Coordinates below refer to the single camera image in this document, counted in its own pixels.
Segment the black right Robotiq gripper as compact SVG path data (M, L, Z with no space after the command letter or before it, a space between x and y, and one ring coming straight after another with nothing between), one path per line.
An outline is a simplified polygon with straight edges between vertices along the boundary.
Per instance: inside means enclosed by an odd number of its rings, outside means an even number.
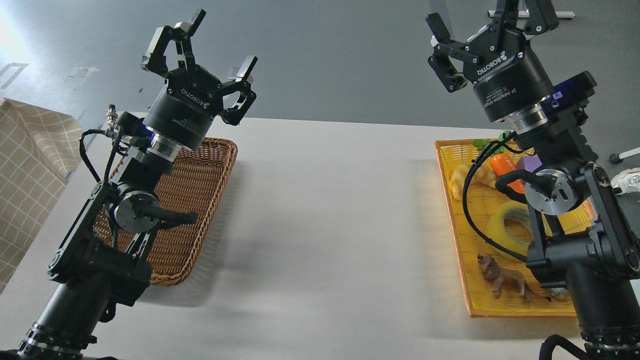
M539 103L554 89L525 34L541 35L555 30L560 24L559 18L550 0L524 0L528 17L519 29L520 3L519 0L498 0L496 9L490 13L494 25L506 28L500 45L490 43L489 25L464 44L451 38L439 13L426 17L435 39L428 64L450 93L464 88L467 80L473 83L474 94L490 122ZM451 59L465 63L465 76Z

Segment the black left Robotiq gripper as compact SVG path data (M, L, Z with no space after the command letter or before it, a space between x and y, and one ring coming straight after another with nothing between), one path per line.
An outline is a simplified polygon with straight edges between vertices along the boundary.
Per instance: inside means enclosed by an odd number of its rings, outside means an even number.
M258 63L255 55L248 55L236 76L224 83L195 63L191 38L206 14L199 9L188 22L158 27L141 60L142 70L159 75L165 83L142 123L151 132L193 151L201 145L215 117L237 126L257 98L249 82ZM174 70L169 70L166 60L171 42L178 55L178 68ZM236 92L238 100L224 108L224 96Z

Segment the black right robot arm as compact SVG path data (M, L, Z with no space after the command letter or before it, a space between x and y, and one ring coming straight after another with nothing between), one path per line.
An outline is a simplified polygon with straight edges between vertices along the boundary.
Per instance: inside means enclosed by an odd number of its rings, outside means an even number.
M527 0L528 18L518 26L519 1L499 0L491 22L461 42L438 13L428 14L433 53L428 62L448 92L467 84L491 122L513 130L491 141L463 177L462 210L470 227L490 246L524 262L544 289L567 289L583 348L549 336L539 358L560 347L579 360L637 360L639 302L631 280L639 278L639 238L616 198L617 189L581 127L596 82L583 71L552 84L530 41L554 30L559 19L550 0ZM521 254L487 237L467 207L476 173L499 148L533 150L541 165L497 176L496 189L528 211L532 243Z

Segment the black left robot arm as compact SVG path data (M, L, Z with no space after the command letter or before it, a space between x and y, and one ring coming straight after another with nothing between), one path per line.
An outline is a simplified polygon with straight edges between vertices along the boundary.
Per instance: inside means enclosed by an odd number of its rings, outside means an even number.
M184 150L197 151L215 118L237 126L256 100L249 76L258 58L246 57L226 82L195 61L192 37L206 16L158 27L141 68L164 86L144 117L107 110L107 127L78 139L80 157L96 180L47 269L57 288L16 350L3 360L81 360L97 342L99 322L117 305L133 306L151 283L148 261L161 230L197 223L194 210L163 208L156 187Z

